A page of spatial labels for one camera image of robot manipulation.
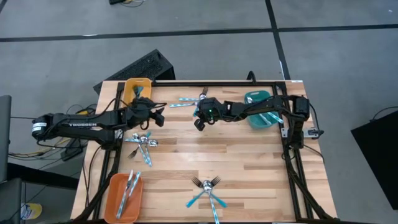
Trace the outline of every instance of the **butcher block tabletop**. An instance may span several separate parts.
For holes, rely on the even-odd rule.
[[[102,112],[115,97],[117,85],[118,81],[103,82],[97,113]],[[302,82],[286,81],[286,87],[288,95],[307,97]],[[203,87],[152,87],[151,100],[180,103],[178,98],[198,98],[202,90]],[[216,97],[220,102],[243,102],[245,93],[256,90],[272,94],[271,87],[267,86],[210,86],[207,97]],[[278,125],[253,130],[247,120],[235,123],[218,121],[214,125],[207,124],[200,132],[193,124],[196,120],[194,110],[194,106],[170,108],[167,105],[163,112],[164,126],[158,127],[153,121],[150,122],[150,138],[159,142],[157,147],[149,148],[152,167],[145,164],[140,152],[133,159],[128,159],[137,144],[123,143],[119,173],[128,174],[131,169],[134,173],[141,171],[144,181],[137,222],[214,222],[210,201],[205,194],[190,208],[185,204],[201,192],[191,181],[192,177],[203,181],[216,176],[221,181],[214,187],[213,193],[228,204],[227,208],[223,208],[215,201],[220,222],[295,221],[285,161],[281,158],[283,148]],[[310,127],[314,127],[312,118],[305,123],[305,128]],[[141,135],[146,131],[136,127],[126,131],[124,138],[131,137],[133,133]],[[304,143],[320,150],[317,140],[305,139]],[[98,146],[94,141],[88,144],[84,162],[86,173]],[[309,191],[324,210],[335,217],[336,210],[322,158],[306,148],[300,152]],[[104,150],[98,151],[93,160],[89,198],[98,189],[104,153]],[[110,159],[108,170],[112,163],[113,159]],[[297,192],[301,214],[305,217],[303,197],[299,189]],[[107,196],[108,190],[103,195],[100,218],[103,218]],[[82,172],[71,218],[83,211],[85,199]]]

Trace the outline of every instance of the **orange container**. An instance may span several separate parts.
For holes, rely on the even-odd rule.
[[[124,84],[123,101],[131,103],[136,97],[134,93],[135,86],[142,86],[144,89],[141,91],[140,96],[150,99],[150,93],[152,89],[152,82],[149,78],[129,78]]]
[[[118,213],[120,202],[122,201],[128,178],[129,174],[115,174],[111,178],[104,215],[104,219],[107,223],[132,223],[135,222],[138,218],[139,209],[141,207],[142,187],[144,185],[141,177],[138,179],[136,187],[134,188],[129,199],[127,200],[126,206],[124,207],[124,211],[120,216],[120,219],[116,219],[116,214]],[[135,178],[136,175],[134,174],[132,176],[132,183],[134,183]]]

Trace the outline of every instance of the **teal bowl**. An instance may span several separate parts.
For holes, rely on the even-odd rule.
[[[244,103],[248,104],[248,97],[252,98],[253,103],[261,101],[261,100],[265,100],[266,98],[270,97],[271,95],[269,94],[269,92],[265,91],[265,90],[259,90],[259,91],[252,91],[249,93],[246,93],[244,95]],[[273,111],[271,112],[274,115],[278,116],[278,113]],[[261,117],[259,114],[255,114],[255,115],[250,115],[248,116],[246,119],[249,122],[250,126],[252,127],[252,129],[264,129],[264,128],[269,128],[272,125],[276,124],[278,121],[275,120],[273,117],[269,116],[267,113],[263,113],[262,114],[265,118],[267,118],[267,120],[271,123],[271,124],[267,124]]]

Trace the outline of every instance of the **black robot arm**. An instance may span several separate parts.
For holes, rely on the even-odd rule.
[[[284,103],[292,101],[290,112]],[[293,148],[303,148],[303,124],[310,117],[310,102],[303,96],[272,96],[255,103],[236,103],[225,101],[220,103],[216,98],[206,98],[198,103],[195,113],[199,117],[195,126],[199,131],[205,128],[205,123],[214,124],[218,120],[227,122],[241,121],[249,115],[278,111],[290,119],[287,142]]]
[[[162,116],[165,103],[154,103],[148,98],[135,98],[124,108],[104,111],[100,114],[45,114],[34,119],[32,136],[38,141],[55,137],[94,140],[102,148],[110,148],[120,138],[120,131],[141,125],[147,129],[152,118],[158,126],[163,126]]]

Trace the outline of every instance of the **utensil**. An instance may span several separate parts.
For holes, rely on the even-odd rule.
[[[191,207],[197,200],[198,198],[200,198],[201,195],[203,195],[203,193],[205,193],[205,191],[203,190],[202,192],[200,192],[200,194],[198,194],[197,196],[195,196],[191,201],[189,201],[187,203],[187,208]]]
[[[195,106],[199,103],[200,100],[206,98],[206,94],[208,91],[208,86],[205,86],[202,90],[202,92],[199,95],[199,99],[197,98],[186,98],[186,97],[180,97],[178,100],[179,101],[194,101],[193,103],[174,103],[174,104],[170,104],[169,106],[171,108],[176,108],[176,107],[181,107],[181,106]]]
[[[138,171],[136,173],[136,179],[134,179],[134,183],[132,184],[132,187],[131,187],[131,190],[130,190],[130,193],[129,193],[129,197],[131,196],[132,191],[134,190],[134,188],[136,188],[136,185],[137,185],[137,182],[138,182],[138,179],[139,179],[140,175],[141,175],[141,172]]]
[[[137,154],[137,151],[139,149],[142,154],[142,157],[144,158],[145,164],[148,164],[150,167],[152,167],[152,160],[150,159],[148,146],[156,147],[158,145],[158,142],[156,140],[149,139],[150,135],[151,135],[150,131],[147,134],[143,134],[142,136],[139,136],[137,133],[134,133],[131,139],[125,139],[125,141],[128,142],[138,143],[137,149],[132,151],[127,158],[132,159]]]
[[[210,181],[211,187],[214,187],[221,180],[219,176],[216,176],[213,180]]]
[[[205,189],[205,192],[209,195],[209,199],[210,199],[210,203],[211,203],[211,210],[213,211],[213,216],[214,216],[214,221],[216,224],[219,224],[220,222],[218,221],[216,207],[214,206],[213,199],[211,198],[211,191],[213,190],[212,183],[208,180],[205,180],[203,182],[203,189]]]
[[[197,200],[198,200],[198,198],[200,198],[200,196],[203,194],[203,193],[207,193],[208,195],[209,195],[209,197],[213,197],[214,199],[216,199],[216,201],[218,202],[218,203],[220,203],[220,205],[222,206],[222,207],[224,207],[224,208],[226,208],[227,207],[227,204],[224,202],[224,201],[222,201],[220,198],[218,198],[217,196],[215,196],[211,191],[213,190],[213,187],[216,185],[216,184],[218,184],[218,182],[221,180],[220,179],[220,177],[215,177],[212,181],[209,181],[209,180],[205,180],[203,183],[198,179],[198,178],[196,178],[196,177],[192,177],[192,182],[197,186],[197,187],[199,187],[199,188],[203,188],[203,191],[202,192],[200,192],[200,194],[198,194],[197,196],[195,196],[192,200],[190,200],[188,203],[187,203],[187,207],[189,208],[189,207],[191,207],[192,205],[193,205],[193,203],[195,203]]]
[[[203,187],[203,183],[197,177],[192,177],[192,182],[198,187]]]
[[[248,96],[247,99],[248,99],[248,103],[253,103],[253,102],[254,102],[253,99],[252,99],[250,96]],[[267,112],[267,114],[268,114],[269,116],[271,116],[272,118],[274,118],[274,119],[275,119],[276,121],[278,121],[279,123],[281,123],[281,124],[284,123],[284,120],[278,118],[278,116],[274,115],[273,113]],[[272,123],[271,123],[264,115],[262,115],[262,114],[259,114],[259,115],[260,115],[261,119],[262,119],[266,124],[272,125]]]
[[[181,107],[181,106],[194,106],[197,105],[198,102],[193,102],[193,103],[175,103],[175,104],[171,104],[170,107],[174,108],[174,107]]]
[[[214,206],[213,199],[211,199],[210,194],[209,194],[209,199],[210,199],[210,203],[211,203],[211,210],[213,211],[214,221],[216,222],[216,224],[220,224],[220,222],[218,221],[216,207]]]
[[[117,218],[117,219],[120,219],[120,216],[122,215],[122,212],[123,212],[123,210],[124,210],[124,206],[125,206],[125,204],[126,204],[126,194],[127,194],[127,190],[128,190],[129,187],[131,186],[132,173],[133,173],[133,171],[131,170],[131,171],[130,171],[129,178],[128,178],[128,180],[127,180],[126,189],[124,189],[122,201],[120,202],[120,206],[119,206],[118,213],[116,214],[116,218]]]
[[[179,101],[199,101],[198,98],[184,98],[184,97],[180,97],[178,100]]]
[[[214,199],[216,199],[216,201],[217,201],[218,203],[220,203],[220,205],[221,205],[222,207],[224,207],[224,208],[227,207],[227,204],[226,204],[223,200],[221,200],[220,198],[218,198],[217,196],[215,196],[213,193],[210,193],[210,195],[211,195]]]

